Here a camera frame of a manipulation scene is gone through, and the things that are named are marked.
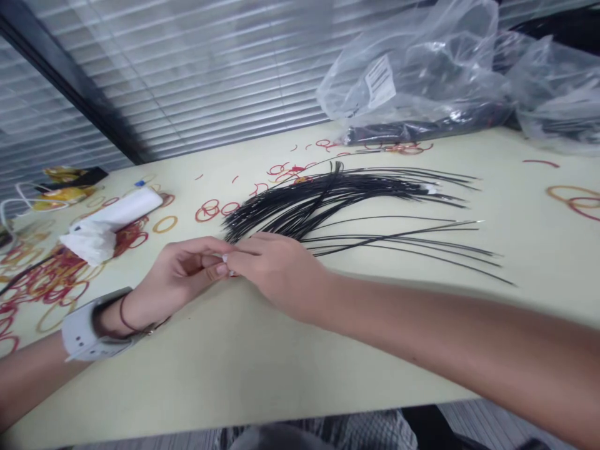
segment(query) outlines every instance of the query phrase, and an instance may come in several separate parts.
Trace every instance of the wrist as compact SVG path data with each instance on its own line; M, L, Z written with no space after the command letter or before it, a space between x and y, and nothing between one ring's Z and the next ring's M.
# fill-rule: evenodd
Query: wrist
M347 280L348 278L343 275L327 272L326 277L314 291L316 307L309 323L330 331L335 328L336 321L339 321L344 314L346 299L344 290Z
M123 339L135 332L127 327L121 320L121 303L127 298L124 296L105 308L94 311L94 329L98 336L108 336L114 339Z

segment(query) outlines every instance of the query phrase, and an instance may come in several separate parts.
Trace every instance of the wire bundle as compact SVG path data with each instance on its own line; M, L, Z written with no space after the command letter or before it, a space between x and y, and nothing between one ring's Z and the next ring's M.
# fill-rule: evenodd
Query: wire bundle
M437 193L434 185L437 181L447 181L470 187L468 183L475 179L403 167L343 170L339 161L329 173L311 178L310 181L268 189L246 201L225 219L225 239L236 243L260 226L257 231L278 233L300 241L341 209L381 196L435 201L464 208L455 203L461 199Z
M330 173L312 176L311 181L297 182L287 186L279 185L246 201L239 209L225 218L224 225L227 230L225 239L230 243L236 243L252 231L278 233L307 245L307 249L312 251L315 256L325 256L361 246L392 249L451 263L485 274L504 283L513 284L476 267L452 261L445 257L415 249L378 244L383 241L384 243L401 244L412 248L424 248L452 257L466 258L478 263L501 267L495 262L483 259L483 257L499 256L491 251L414 236L415 234L441 231L474 231L478 228L466 226L481 221L453 221L416 216L371 216L322 225L325 220L347 206L381 196L409 201L434 201L457 208L465 208L457 203L462 201L461 199L439 194L434 185L437 185L439 181L444 181L478 190L469 185L475 179L475 177L465 175L414 169L412 167L370 167L344 170L343 165L338 161ZM311 231L332 225L377 218L422 219L446 223L389 235L338 234L306 237Z

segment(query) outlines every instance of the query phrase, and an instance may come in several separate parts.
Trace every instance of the white table surface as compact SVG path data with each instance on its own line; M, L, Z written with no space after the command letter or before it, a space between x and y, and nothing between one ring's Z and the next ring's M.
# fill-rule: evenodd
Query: white table surface
M222 237L222 215L196 222L194 215L204 202L241 203L255 190L254 183L274 185L276 176L267 172L276 164L288 163L289 169L347 151L333 147L327 152L316 145L321 139L333 141L338 133L336 125L323 124L123 169L102 181L105 188L90 199L63 211L24 217L17 228L30 222L49 226L49 236L36 244L45 252L73 219L92 211L89 203L102 196L121 197L141 178L152 179L149 184L157 190L175 195L171 205L149 214L144 227L147 241L107 262L79 298L81 305L109 291L135 286L168 242ZM489 271L517 287L444 262L385 249L326 256L322 260L330 268L438 289L475 289L488 298L506 298L600 328L596 283L600 223L546 194L553 185L600 191L600 159L538 150L507 129L440 139L416 156L380 153L339 159L346 168L412 166L480 177L476 187L482 192L447 183L442 187L443 193L467 199L469 209L378 198L347 208L335 220L378 214L485 219L479 231L440 232L436 238L504 255L496 261L504 267ZM548 160L560 168L524 159ZM328 165L322 164L306 174L327 170ZM567 198L589 196L573 189L556 192ZM600 217L600 208L585 212ZM168 232L153 232L166 216L177 216L177 224ZM51 226L48 220L54 221ZM422 221L377 219L329 230L397 233L422 225ZM310 294L306 286L306 295ZM48 312L52 307L21 305L4 335L19 336L20 347L40 339L44 336L36 332L40 320L44 319L42 329L53 324L57 329L69 309L54 306ZM0 355L11 346L9 339L0 340ZM93 364L21 419L5 438L10 448L53 448L472 397L473 393L408 362L288 319L245 280L233 279L186 306L168 326L126 354Z

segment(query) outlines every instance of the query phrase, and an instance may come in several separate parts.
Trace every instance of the bracelet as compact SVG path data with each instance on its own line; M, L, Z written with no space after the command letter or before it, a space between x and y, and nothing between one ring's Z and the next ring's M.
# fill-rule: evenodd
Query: bracelet
M119 305L119 317L121 318L121 322L123 322L123 325L125 325L131 331L135 331L138 334L146 334L146 335L150 336L154 331L158 330L161 326L166 324L169 321L169 319L171 318L171 316L167 317L165 320L160 322L158 325L151 323L150 325L148 325L146 328L144 328L142 330L133 328L131 325L129 325L129 323L125 320L125 317L123 316L123 304L125 303L126 298L127 298L127 296L124 296L121 299L121 304Z

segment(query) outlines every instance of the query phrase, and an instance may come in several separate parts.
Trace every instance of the plastic bag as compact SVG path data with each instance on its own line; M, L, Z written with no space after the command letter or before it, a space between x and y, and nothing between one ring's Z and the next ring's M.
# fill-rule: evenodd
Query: plastic bag
M547 36L506 76L527 137L560 153L600 156L600 57Z
M351 127L347 144L372 125L394 124L381 138L364 133L371 138L361 142L432 139L501 124L513 106L506 78L491 71L497 30L492 0L439 0L402 12L344 48L317 101L330 119Z

